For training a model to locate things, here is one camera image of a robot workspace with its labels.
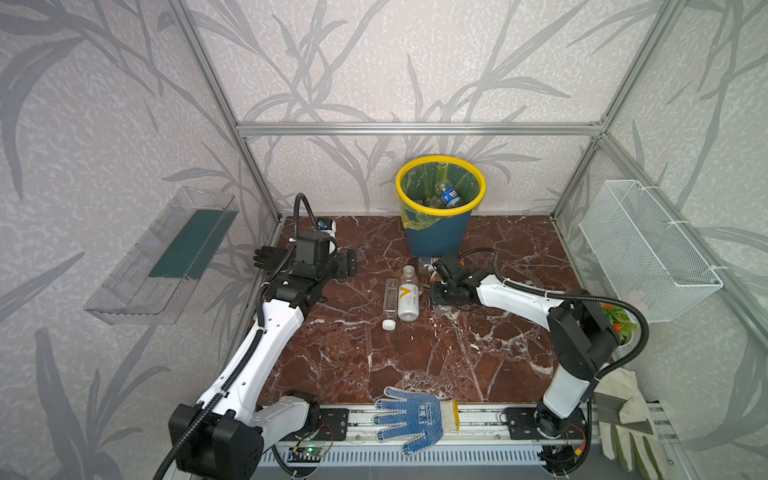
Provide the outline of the blue label pepsi bottle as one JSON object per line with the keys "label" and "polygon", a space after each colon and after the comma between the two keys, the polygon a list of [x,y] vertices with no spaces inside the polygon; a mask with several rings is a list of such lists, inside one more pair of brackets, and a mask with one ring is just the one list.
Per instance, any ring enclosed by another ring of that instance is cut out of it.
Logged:
{"label": "blue label pepsi bottle", "polygon": [[440,198],[446,208],[456,208],[462,204],[462,198],[453,187],[448,187],[440,193]]}

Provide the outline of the orange label bottle top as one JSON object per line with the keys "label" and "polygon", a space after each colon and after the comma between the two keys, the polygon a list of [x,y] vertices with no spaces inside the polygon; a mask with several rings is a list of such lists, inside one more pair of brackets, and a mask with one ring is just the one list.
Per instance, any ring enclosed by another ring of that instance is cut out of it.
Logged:
{"label": "orange label bottle top", "polygon": [[420,275],[430,276],[434,271],[433,267],[434,259],[429,256],[418,258],[418,273]]}

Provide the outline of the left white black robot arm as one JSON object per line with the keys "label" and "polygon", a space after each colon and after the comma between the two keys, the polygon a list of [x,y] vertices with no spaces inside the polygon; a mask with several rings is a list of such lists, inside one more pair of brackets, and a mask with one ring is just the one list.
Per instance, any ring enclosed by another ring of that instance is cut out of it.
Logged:
{"label": "left white black robot arm", "polygon": [[257,401],[289,340],[322,301],[324,287],[354,276],[357,260],[353,250],[339,249],[335,221],[315,216],[305,194],[296,195],[293,212],[306,212],[311,229],[296,231],[286,249],[256,250],[254,264],[267,277],[255,297],[254,324],[198,401],[171,415],[172,447],[155,478],[176,468],[203,479],[249,479],[264,452],[284,437],[318,429],[320,407],[310,394],[286,394],[263,408]]}

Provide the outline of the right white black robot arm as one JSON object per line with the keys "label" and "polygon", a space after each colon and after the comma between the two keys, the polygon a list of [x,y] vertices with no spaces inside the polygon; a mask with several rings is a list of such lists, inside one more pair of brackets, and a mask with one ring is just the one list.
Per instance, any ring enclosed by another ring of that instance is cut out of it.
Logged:
{"label": "right white black robot arm", "polygon": [[[650,337],[648,321],[637,307],[622,300],[544,290],[513,281],[501,274],[498,252],[493,248],[486,250],[493,255],[492,267],[472,270],[464,258],[481,251],[476,248],[435,260],[432,267],[438,281],[431,287],[431,301],[443,306],[501,309],[549,332],[558,366],[536,406],[535,425],[544,437],[556,439],[603,378],[645,349]],[[633,349],[615,361],[610,358],[619,347],[620,335],[603,311],[606,303],[628,312],[640,330]]]}

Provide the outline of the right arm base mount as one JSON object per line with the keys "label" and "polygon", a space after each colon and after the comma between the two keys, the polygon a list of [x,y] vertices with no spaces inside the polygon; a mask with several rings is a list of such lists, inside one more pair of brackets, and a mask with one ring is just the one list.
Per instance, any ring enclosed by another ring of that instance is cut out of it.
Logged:
{"label": "right arm base mount", "polygon": [[569,440],[584,438],[588,425],[585,413],[577,408],[562,419],[544,407],[508,407],[502,410],[501,420],[512,440]]}

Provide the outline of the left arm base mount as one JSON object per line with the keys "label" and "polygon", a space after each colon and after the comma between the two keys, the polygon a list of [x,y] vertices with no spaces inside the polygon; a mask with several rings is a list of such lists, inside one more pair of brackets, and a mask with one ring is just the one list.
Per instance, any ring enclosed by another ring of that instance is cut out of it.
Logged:
{"label": "left arm base mount", "polygon": [[310,415],[308,424],[287,434],[282,440],[298,442],[309,437],[319,441],[344,441],[350,426],[349,416],[348,408],[322,406]]}

